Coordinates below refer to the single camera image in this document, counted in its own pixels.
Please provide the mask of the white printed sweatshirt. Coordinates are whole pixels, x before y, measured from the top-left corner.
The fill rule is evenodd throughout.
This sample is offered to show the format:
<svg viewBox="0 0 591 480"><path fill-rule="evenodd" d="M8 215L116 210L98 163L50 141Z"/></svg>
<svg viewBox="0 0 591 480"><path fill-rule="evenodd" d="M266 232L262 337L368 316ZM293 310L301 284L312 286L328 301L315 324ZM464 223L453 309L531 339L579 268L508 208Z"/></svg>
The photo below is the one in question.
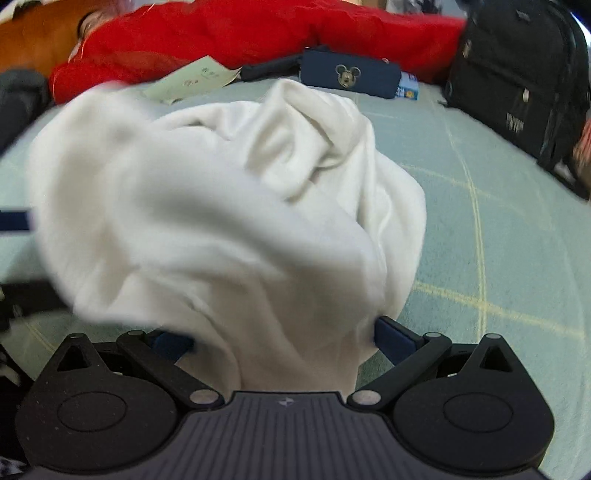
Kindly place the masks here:
<svg viewBox="0 0 591 480"><path fill-rule="evenodd" d="M427 223L421 185L353 101L287 79L162 117L91 89L32 142L27 186L74 313L193 338L181 368L223 395L351 393Z"/></svg>

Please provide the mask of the navy Mickey pencil case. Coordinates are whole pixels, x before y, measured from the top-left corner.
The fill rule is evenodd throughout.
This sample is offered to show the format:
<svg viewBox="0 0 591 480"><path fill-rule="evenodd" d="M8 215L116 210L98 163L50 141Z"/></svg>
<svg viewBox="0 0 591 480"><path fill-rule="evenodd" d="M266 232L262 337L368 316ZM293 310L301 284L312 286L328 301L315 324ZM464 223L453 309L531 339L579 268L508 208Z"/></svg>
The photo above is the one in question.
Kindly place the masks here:
<svg viewBox="0 0 591 480"><path fill-rule="evenodd" d="M308 86L396 97L402 71L397 64L369 57L305 49L301 56L301 82Z"/></svg>

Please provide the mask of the blue white small box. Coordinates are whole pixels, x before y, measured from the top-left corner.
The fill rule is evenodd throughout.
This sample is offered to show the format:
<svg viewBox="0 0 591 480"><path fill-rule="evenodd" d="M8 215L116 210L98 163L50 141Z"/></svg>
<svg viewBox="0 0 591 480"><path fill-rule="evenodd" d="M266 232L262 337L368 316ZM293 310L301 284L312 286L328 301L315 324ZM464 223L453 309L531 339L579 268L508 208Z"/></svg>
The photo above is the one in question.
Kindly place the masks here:
<svg viewBox="0 0 591 480"><path fill-rule="evenodd" d="M401 73L396 97L417 101L420 93L420 84L414 75L407 72Z"/></svg>

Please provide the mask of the orange wooden headboard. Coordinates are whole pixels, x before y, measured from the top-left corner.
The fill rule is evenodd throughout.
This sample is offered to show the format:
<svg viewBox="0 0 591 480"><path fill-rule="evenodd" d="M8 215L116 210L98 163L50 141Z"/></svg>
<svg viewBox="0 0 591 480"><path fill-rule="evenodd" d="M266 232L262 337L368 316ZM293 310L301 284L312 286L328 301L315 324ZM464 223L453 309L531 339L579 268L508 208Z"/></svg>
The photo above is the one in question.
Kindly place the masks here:
<svg viewBox="0 0 591 480"><path fill-rule="evenodd" d="M85 14L100 10L120 15L129 9L128 1L103 0L63 0L29 7L1 24L1 71L26 69L48 77L70 56Z"/></svg>

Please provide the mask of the black backpack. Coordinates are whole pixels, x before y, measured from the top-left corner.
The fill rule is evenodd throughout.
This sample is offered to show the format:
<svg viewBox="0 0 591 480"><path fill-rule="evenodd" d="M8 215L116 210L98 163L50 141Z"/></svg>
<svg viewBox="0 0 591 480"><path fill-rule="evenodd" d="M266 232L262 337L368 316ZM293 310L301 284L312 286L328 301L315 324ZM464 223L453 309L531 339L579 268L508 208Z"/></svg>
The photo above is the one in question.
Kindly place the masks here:
<svg viewBox="0 0 591 480"><path fill-rule="evenodd" d="M590 108L588 74L584 33L562 3L476 1L444 98L589 199L574 165Z"/></svg>

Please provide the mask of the dark grey garment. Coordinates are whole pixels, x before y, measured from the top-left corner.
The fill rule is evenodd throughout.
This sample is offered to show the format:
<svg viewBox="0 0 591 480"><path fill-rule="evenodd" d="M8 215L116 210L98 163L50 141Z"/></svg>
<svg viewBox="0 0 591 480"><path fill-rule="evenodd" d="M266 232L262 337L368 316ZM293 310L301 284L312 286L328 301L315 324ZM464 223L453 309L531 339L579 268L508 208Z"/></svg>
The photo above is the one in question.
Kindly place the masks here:
<svg viewBox="0 0 591 480"><path fill-rule="evenodd" d="M48 108L53 106L47 79L28 69L13 69L0 78L0 152L4 152Z"/></svg>

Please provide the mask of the pale green paper sheet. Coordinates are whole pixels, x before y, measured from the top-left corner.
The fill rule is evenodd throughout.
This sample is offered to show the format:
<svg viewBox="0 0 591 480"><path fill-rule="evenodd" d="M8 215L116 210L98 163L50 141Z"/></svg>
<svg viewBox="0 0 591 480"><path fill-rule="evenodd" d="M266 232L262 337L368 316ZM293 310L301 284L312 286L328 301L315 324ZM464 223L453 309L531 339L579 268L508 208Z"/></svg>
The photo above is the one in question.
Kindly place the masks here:
<svg viewBox="0 0 591 480"><path fill-rule="evenodd" d="M238 79L241 70L228 69L211 56L204 56L151 84L144 89L143 95L170 105L228 86Z"/></svg>

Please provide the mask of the red blanket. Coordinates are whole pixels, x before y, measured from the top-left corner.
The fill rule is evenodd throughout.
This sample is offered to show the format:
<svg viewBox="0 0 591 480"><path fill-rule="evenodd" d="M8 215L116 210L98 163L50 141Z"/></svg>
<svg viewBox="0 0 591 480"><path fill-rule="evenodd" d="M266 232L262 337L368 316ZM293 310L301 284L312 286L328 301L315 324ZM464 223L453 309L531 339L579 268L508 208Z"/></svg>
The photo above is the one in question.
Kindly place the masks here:
<svg viewBox="0 0 591 480"><path fill-rule="evenodd" d="M448 72L465 21L392 14L345 1L193 1L143 6L92 31L49 87L58 104L104 82L158 80L209 56L228 69L325 46L387 59L420 81Z"/></svg>

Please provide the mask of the black long pouch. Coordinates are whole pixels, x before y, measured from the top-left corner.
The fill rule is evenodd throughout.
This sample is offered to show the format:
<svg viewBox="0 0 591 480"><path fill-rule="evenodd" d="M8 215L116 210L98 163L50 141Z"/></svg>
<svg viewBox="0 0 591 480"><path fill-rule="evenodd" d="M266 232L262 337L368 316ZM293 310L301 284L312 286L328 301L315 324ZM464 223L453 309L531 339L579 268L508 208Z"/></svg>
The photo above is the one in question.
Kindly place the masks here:
<svg viewBox="0 0 591 480"><path fill-rule="evenodd" d="M253 82L266 78L290 76L297 76L298 79L301 79L301 64L304 61L304 54L311 51L329 53L331 52L331 49L329 49L328 46L321 45L318 47L305 48L300 53L263 63L245 64L242 66L242 69L240 69L238 77L242 82Z"/></svg>

